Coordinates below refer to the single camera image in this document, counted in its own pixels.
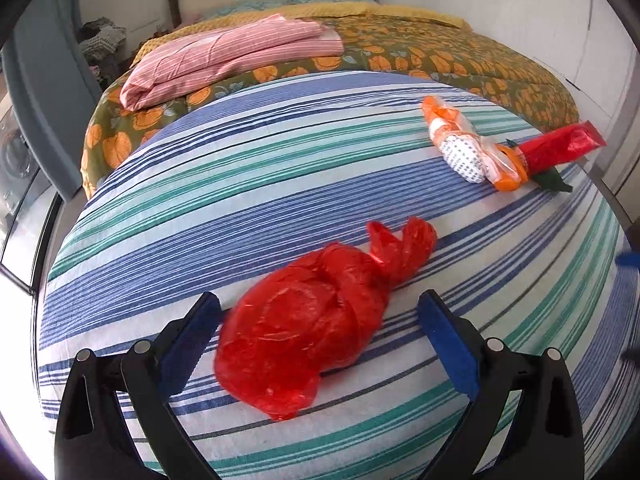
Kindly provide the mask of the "folded pink striped blanket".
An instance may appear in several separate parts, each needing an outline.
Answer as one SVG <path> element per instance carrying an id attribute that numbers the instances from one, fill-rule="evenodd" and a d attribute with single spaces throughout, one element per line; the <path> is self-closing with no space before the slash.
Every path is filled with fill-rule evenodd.
<path id="1" fill-rule="evenodd" d="M 334 29 L 271 14 L 162 44 L 134 66 L 119 99 L 134 112 L 255 68 L 343 52 L 343 41 Z"/>

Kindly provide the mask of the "pile of clothes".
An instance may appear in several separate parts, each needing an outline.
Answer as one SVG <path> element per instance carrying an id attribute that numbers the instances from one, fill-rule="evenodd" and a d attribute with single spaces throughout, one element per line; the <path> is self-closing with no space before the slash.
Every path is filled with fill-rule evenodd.
<path id="1" fill-rule="evenodd" d="M 102 61 L 114 54 L 126 42 L 126 28 L 109 18 L 87 22 L 79 29 L 79 47 L 89 63 Z"/>

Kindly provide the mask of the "red foil snack wrapper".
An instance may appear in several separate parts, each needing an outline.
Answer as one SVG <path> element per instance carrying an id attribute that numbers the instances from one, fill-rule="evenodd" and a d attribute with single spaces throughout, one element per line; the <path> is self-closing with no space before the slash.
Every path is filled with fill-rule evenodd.
<path id="1" fill-rule="evenodd" d="M 605 145 L 603 136 L 591 122 L 580 122 L 536 136 L 521 143 L 518 149 L 524 156 L 528 174 L 533 177 Z"/>

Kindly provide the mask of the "grey blue curtain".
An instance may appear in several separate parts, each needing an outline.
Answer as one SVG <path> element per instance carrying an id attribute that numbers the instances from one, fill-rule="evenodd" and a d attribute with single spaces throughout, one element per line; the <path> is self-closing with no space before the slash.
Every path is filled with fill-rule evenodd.
<path id="1" fill-rule="evenodd" d="M 63 200 L 82 188 L 85 131 L 102 90 L 81 53 L 79 0 L 32 0 L 2 48 L 14 115 Z"/>

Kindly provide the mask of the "red plastic bag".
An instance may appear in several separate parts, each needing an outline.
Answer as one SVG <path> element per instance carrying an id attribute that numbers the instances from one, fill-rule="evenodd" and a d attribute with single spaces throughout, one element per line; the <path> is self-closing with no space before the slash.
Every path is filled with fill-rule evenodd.
<path id="1" fill-rule="evenodd" d="M 217 382 L 274 420 L 303 411 L 323 373 L 352 365 L 381 327 L 392 291 L 413 278 L 437 243 L 430 222 L 411 217 L 395 235 L 367 225 L 369 248 L 332 242 L 251 287 L 221 326 Z"/>

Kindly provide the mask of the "yellow textured blanket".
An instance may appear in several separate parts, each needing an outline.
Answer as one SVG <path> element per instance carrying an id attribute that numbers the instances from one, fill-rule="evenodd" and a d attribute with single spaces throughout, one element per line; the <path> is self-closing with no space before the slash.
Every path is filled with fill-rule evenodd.
<path id="1" fill-rule="evenodd" d="M 400 4 L 381 4 L 364 1 L 341 1 L 341 2 L 311 2 L 301 4 L 290 4 L 289 6 L 279 6 L 278 8 L 236 12 L 210 20 L 200 21 L 191 25 L 179 27 L 167 35 L 150 39 L 138 50 L 131 62 L 131 67 L 139 63 L 145 55 L 171 40 L 184 36 L 197 34 L 198 32 L 208 32 L 209 30 L 224 29 L 250 24 L 268 18 L 273 14 L 279 14 L 284 18 L 295 18 L 296 20 L 314 20 L 315 18 L 346 18 L 346 16 L 370 15 L 370 16 L 392 16 L 393 18 L 411 18 L 412 20 L 427 21 L 442 25 L 452 26 L 458 29 L 472 32 L 471 25 L 463 18 L 454 15 L 439 13 L 436 11 L 417 8 L 416 6 L 401 6 Z"/>

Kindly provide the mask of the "striped blue green cloth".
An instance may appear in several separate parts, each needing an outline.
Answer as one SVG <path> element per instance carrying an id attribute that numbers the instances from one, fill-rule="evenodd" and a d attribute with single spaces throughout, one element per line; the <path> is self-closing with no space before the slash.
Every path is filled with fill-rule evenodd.
<path id="1" fill-rule="evenodd" d="M 144 142 L 99 187 L 48 277 L 39 389 L 58 418 L 76 353 L 127 350 L 180 318 L 202 292 L 231 307 L 264 274 L 329 242 L 362 246 L 366 225 L 434 226 L 437 247 L 390 298 L 359 361 L 324 378 L 287 422 L 235 401 L 202 357 L 171 405 L 226 479 L 413 479 L 464 407 L 422 335 L 416 302 L 434 289 L 512 350 L 561 351 L 572 375 L 587 474 L 637 413 L 639 277 L 616 266 L 625 233 L 588 174 L 561 169 L 553 194 L 500 193 L 453 172 L 420 109 L 434 94 L 497 142 L 536 136 L 504 108 L 386 73 L 299 76 L 241 91 Z"/>

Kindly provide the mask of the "blue floral pillow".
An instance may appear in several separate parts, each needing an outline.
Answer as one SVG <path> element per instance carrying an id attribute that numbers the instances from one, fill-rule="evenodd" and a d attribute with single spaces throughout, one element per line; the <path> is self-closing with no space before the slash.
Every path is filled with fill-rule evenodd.
<path id="1" fill-rule="evenodd" d="M 200 14 L 198 14 L 198 18 L 201 21 L 204 21 L 210 20 L 211 18 L 221 18 L 222 16 L 227 16 L 233 13 L 263 11 L 280 8 L 280 6 L 292 6 L 293 4 L 347 1 L 378 3 L 378 0 L 241 0 L 226 4 L 225 6 L 217 6 L 216 8 L 201 11 Z"/>

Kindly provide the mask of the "washing machine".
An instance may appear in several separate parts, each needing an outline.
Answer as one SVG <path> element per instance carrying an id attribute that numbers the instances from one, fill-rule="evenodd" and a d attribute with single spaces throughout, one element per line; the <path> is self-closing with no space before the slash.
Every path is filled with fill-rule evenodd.
<path id="1" fill-rule="evenodd" d="M 1 233 L 8 234 L 20 203 L 26 195 L 32 179 L 38 171 L 20 126 L 9 107 L 1 118 Z"/>

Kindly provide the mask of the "orange floral green bedspread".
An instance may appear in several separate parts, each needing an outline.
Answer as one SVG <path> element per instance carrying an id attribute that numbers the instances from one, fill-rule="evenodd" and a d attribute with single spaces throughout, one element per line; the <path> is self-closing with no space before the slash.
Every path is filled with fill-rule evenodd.
<path id="1" fill-rule="evenodd" d="M 578 109 L 548 70 L 488 37 L 449 25 L 396 16 L 325 18 L 343 40 L 341 55 L 295 61 L 262 61 L 232 70 L 141 110 L 126 110 L 120 76 L 100 97 L 85 134 L 80 174 L 87 196 L 161 128 L 198 108 L 256 84 L 336 70 L 394 72 L 469 91 L 520 116 L 541 132 L 577 122 Z"/>

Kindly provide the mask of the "orange white snack wrapper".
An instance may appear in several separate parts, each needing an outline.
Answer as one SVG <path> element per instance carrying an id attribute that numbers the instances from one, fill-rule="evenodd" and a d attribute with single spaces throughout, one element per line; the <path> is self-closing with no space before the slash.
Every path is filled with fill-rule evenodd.
<path id="1" fill-rule="evenodd" d="M 434 147 L 466 182 L 488 181 L 500 192 L 515 191 L 528 182 L 523 159 L 514 148 L 479 136 L 463 113 L 440 96 L 426 96 L 421 110 Z"/>

